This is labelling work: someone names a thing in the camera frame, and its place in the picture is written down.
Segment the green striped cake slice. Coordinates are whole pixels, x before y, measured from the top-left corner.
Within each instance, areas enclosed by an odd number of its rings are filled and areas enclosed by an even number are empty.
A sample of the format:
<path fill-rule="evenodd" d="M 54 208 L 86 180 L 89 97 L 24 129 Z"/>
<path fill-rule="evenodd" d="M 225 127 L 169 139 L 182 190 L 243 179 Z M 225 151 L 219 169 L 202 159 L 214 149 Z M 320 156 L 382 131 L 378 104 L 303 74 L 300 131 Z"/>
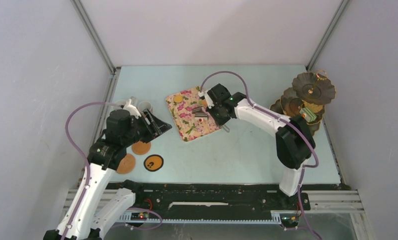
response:
<path fill-rule="evenodd" d="M 308 123 L 313 122 L 317 119 L 317 115 L 307 107 L 301 108 L 299 113 L 301 117 L 304 118 Z"/>

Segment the floral rectangular tray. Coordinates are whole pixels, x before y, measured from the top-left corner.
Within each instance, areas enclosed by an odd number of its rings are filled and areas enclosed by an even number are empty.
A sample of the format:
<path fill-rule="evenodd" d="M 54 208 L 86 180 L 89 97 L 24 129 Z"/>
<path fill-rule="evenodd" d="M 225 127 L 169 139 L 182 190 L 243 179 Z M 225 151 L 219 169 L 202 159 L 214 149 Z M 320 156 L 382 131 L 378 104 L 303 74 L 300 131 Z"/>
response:
<path fill-rule="evenodd" d="M 192 87 L 169 95 L 165 99 L 176 129 L 184 142 L 193 141 L 220 129 L 206 111 L 206 107 L 201 105 L 201 100 L 198 95 L 199 90 L 199 86 Z M 173 101 L 176 95 L 183 96 L 183 101 L 181 103 L 175 103 Z M 208 120 L 197 121 L 194 118 L 192 110 L 197 107 L 202 107 L 203 110 L 206 111 L 209 116 Z"/>

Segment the three tier black cake stand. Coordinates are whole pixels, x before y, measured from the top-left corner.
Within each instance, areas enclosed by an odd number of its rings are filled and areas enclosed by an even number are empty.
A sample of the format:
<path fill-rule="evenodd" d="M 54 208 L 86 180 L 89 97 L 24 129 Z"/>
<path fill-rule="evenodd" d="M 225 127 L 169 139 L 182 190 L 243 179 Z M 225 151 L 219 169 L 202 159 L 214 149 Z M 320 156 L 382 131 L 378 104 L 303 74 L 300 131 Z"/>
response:
<path fill-rule="evenodd" d="M 270 106 L 270 110 L 289 117 L 301 116 L 301 108 L 309 108 L 317 115 L 313 122 L 307 122 L 312 135 L 320 129 L 326 105 L 336 97 L 336 88 L 325 70 L 307 71 L 297 75 L 292 86 L 284 90 L 281 97 Z"/>

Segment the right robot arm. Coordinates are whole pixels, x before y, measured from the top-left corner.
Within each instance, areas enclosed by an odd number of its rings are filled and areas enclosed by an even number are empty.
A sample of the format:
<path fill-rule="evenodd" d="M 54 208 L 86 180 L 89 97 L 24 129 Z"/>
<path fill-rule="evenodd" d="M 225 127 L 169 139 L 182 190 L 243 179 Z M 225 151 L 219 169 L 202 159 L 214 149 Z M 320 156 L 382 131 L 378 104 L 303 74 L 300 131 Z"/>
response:
<path fill-rule="evenodd" d="M 296 193 L 303 179 L 302 170 L 316 147 L 306 120 L 264 108 L 241 92 L 230 94 L 221 84 L 201 90 L 198 95 L 205 100 L 206 111 L 218 126 L 231 119 L 239 119 L 275 138 L 277 157 L 284 166 L 277 201 L 284 209 L 292 208 L 298 201 Z"/>

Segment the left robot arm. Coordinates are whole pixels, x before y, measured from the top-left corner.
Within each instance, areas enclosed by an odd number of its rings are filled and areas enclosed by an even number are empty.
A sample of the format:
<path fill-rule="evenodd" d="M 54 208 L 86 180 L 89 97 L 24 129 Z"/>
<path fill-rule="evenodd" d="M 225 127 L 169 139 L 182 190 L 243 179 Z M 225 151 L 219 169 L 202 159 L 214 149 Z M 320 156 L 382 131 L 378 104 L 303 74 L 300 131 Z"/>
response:
<path fill-rule="evenodd" d="M 90 147 L 86 170 L 66 216 L 56 229 L 44 234 L 45 240 L 101 240 L 123 212 L 139 208 L 145 195 L 141 184 L 127 180 L 113 199 L 97 211 L 101 196 L 127 154 L 137 142 L 149 143 L 172 126 L 149 110 L 117 109 L 106 119 L 106 128 Z"/>

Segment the striped chocolate cake slice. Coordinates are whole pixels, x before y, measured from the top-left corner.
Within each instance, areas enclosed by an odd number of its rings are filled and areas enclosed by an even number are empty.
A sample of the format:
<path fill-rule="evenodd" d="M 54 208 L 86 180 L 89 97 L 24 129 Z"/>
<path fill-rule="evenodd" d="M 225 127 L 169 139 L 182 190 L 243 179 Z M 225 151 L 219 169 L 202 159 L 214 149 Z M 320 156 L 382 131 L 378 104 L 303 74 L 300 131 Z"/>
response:
<path fill-rule="evenodd" d="M 196 107 L 192 110 L 192 114 L 197 121 L 206 121 L 209 119 L 208 114 L 202 107 Z"/>

